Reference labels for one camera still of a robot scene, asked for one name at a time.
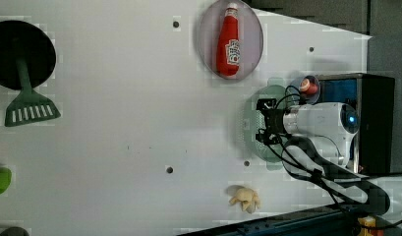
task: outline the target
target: bottle label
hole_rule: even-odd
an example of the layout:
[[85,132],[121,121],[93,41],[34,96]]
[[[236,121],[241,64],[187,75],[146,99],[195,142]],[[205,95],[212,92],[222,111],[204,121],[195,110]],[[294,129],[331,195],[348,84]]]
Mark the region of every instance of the bottle label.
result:
[[240,43],[237,39],[229,40],[229,44],[225,45],[225,51],[228,65],[240,65]]
[[233,17],[233,18],[235,18],[235,19],[238,19],[238,10],[235,10],[235,9],[232,9],[232,8],[228,8],[228,9],[225,11],[225,17],[228,17],[228,16]]

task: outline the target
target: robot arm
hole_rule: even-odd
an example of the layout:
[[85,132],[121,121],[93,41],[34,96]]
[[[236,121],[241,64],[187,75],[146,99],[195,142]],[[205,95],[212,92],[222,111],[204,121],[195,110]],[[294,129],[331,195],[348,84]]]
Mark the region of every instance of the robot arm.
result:
[[[274,143],[273,136],[290,136],[282,157],[288,161],[283,165],[291,176],[320,186],[341,198],[344,206],[382,215],[386,220],[402,213],[402,188],[396,191],[387,178],[369,179],[345,168],[359,128],[357,112],[351,106],[328,102],[277,110],[259,101],[257,109],[266,126],[257,135],[259,142],[268,145]],[[306,170],[289,164],[294,159]],[[397,202],[393,201],[396,194],[400,198]]]

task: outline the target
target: green object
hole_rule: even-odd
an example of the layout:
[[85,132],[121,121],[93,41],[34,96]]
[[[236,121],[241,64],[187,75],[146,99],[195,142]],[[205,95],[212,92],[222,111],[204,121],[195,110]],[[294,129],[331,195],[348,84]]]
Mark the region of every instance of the green object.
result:
[[53,101],[32,89],[24,51],[17,38],[13,40],[13,46],[22,89],[7,107],[5,126],[14,127],[60,117]]
[[5,167],[0,168],[0,195],[4,193],[11,184],[11,170]]
[[[268,170],[279,170],[283,168],[281,160],[264,144],[256,140],[258,129],[265,129],[264,116],[256,110],[259,99],[275,98],[280,100],[285,95],[285,87],[279,85],[270,85],[260,89],[252,95],[244,106],[244,127],[243,137],[247,148],[252,151],[256,156],[266,161]],[[281,102],[279,108],[285,108],[286,105],[291,106],[294,104],[292,99],[287,99],[287,104]],[[271,146],[277,153],[282,154],[283,149],[281,145]]]

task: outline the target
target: screw hole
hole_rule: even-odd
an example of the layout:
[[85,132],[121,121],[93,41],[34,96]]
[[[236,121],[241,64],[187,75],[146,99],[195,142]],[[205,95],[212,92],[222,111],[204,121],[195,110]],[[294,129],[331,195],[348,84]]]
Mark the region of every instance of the screw hole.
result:
[[168,167],[168,168],[166,169],[166,172],[167,172],[168,174],[173,173],[173,168],[172,168],[172,167]]

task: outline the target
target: transparent container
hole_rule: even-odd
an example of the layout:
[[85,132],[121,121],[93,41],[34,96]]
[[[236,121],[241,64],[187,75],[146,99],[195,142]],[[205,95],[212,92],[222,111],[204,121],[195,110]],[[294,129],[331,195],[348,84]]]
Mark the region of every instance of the transparent container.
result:
[[[221,33],[225,11],[229,3],[238,6],[238,35],[240,41],[240,68],[233,76],[217,72],[216,49]],[[198,24],[198,49],[204,65],[223,79],[240,81],[246,78],[258,65],[263,49],[261,23],[253,9],[241,0],[218,0],[203,13]]]
[[[282,168],[281,160],[264,144],[256,140],[258,129],[265,129],[264,116],[257,110],[257,102],[263,98],[275,98],[277,101],[285,95],[285,87],[281,85],[271,85],[271,80],[268,81],[269,86],[260,89],[251,96],[244,107],[244,142],[249,150],[255,155],[267,162],[268,170],[277,170]],[[287,99],[287,102],[281,102],[279,108],[294,105],[293,98]],[[281,145],[271,146],[277,153],[282,154]]]
[[[290,85],[299,89],[301,86],[301,83],[304,79],[310,80],[311,83],[313,83],[317,86],[316,93],[311,94],[311,95],[306,95],[303,93],[304,97],[307,99],[307,104],[315,104],[320,96],[320,84],[319,84],[319,80],[316,77],[314,77],[314,76],[300,77],[300,78],[295,79]],[[296,90],[294,90],[292,88],[290,88],[289,91],[291,91],[292,93],[299,94]]]

